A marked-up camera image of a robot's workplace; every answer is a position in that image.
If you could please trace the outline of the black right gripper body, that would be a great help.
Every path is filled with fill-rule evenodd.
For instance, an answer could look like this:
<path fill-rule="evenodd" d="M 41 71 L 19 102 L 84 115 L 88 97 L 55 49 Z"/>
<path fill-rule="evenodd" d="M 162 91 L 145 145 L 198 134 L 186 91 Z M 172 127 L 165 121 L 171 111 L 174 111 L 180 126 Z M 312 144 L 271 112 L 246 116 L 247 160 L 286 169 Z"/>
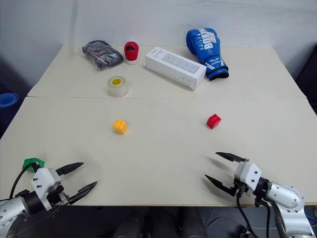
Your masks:
<path fill-rule="evenodd" d="M 245 183 L 235 179 L 234 186 L 231 187 L 230 190 L 231 190 L 230 192 L 231 196 L 241 197 L 243 193 L 248 192 L 249 188 Z"/>

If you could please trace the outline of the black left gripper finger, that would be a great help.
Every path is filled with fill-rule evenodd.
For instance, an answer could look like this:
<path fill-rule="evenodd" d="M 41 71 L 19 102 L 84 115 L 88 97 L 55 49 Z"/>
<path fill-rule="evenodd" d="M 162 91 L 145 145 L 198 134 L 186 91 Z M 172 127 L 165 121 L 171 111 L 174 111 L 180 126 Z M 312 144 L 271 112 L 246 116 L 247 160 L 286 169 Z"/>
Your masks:
<path fill-rule="evenodd" d="M 78 169 L 83 164 L 84 164 L 83 162 L 77 162 L 77 163 L 73 163 L 73 164 L 68 164 L 68 165 L 65 165 L 63 167 L 60 167 L 60 168 L 56 169 L 56 172 L 57 172 L 57 174 L 59 176 L 67 175 L 67 174 L 73 172 L 74 170 Z"/>
<path fill-rule="evenodd" d="M 84 186 L 83 188 L 79 189 L 75 195 L 69 197 L 68 204 L 72 205 L 75 202 L 77 202 L 78 200 L 85 197 L 97 185 L 97 183 L 98 182 L 95 181 L 95 182 L 88 184 L 88 185 Z"/>

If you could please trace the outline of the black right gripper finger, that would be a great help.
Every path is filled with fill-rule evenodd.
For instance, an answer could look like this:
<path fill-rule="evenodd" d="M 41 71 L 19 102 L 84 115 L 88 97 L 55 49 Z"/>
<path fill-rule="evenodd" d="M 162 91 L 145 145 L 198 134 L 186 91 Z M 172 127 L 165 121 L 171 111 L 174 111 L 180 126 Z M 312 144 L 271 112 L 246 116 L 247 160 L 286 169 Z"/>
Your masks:
<path fill-rule="evenodd" d="M 236 155 L 231 154 L 231 153 L 216 152 L 216 154 L 223 157 L 224 159 L 227 159 L 227 160 L 232 161 L 232 162 L 237 162 L 237 163 L 248 162 L 248 159 L 236 156 Z"/>
<path fill-rule="evenodd" d="M 231 195 L 231 196 L 233 196 L 233 197 L 236 195 L 236 186 L 233 186 L 233 187 L 228 188 L 228 187 L 224 186 L 222 182 L 216 180 L 215 178 L 212 178 L 212 177 L 210 177 L 210 176 L 208 176 L 208 175 L 205 175 L 205 177 L 206 177 L 214 186 L 216 186 L 216 187 L 219 188 L 220 190 L 222 190 L 222 191 L 228 193 L 229 195 Z"/>

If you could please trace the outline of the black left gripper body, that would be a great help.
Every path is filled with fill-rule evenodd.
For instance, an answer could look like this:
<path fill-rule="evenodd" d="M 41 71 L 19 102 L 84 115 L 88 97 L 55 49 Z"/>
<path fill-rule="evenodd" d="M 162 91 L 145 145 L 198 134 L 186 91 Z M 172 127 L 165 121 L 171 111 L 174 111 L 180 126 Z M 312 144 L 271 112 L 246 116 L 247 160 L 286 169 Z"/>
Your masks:
<path fill-rule="evenodd" d="M 63 205 L 70 204 L 70 198 L 64 193 L 64 187 L 62 185 L 59 185 L 56 190 L 49 192 L 47 200 L 51 206 L 58 203 L 62 203 Z"/>

